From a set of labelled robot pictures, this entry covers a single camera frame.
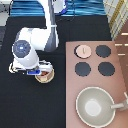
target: black tabletop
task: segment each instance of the black tabletop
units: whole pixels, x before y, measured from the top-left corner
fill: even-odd
[[[34,76],[11,74],[12,45],[22,27],[43,28],[44,17],[9,17],[0,51],[0,128],[66,128],[67,41],[111,40],[107,16],[80,16],[57,23],[59,47],[51,53],[37,51],[40,60],[52,63],[54,79],[39,83]]]

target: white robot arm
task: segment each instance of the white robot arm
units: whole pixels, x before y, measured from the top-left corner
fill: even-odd
[[[51,72],[53,66],[45,60],[39,61],[35,50],[54,51],[59,44],[56,30],[55,14],[51,0],[38,0],[43,6],[46,29],[22,28],[12,46],[14,61],[9,66],[11,73],[21,72],[27,75],[41,75],[43,71]]]

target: blue object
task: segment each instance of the blue object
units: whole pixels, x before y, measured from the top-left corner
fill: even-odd
[[[27,75],[39,75],[40,70],[35,70],[35,71],[27,71]]]
[[[72,0],[66,0],[67,8],[61,16],[73,16]],[[75,16],[106,15],[103,0],[74,0]],[[44,16],[42,6],[37,0],[14,0],[10,16]]]

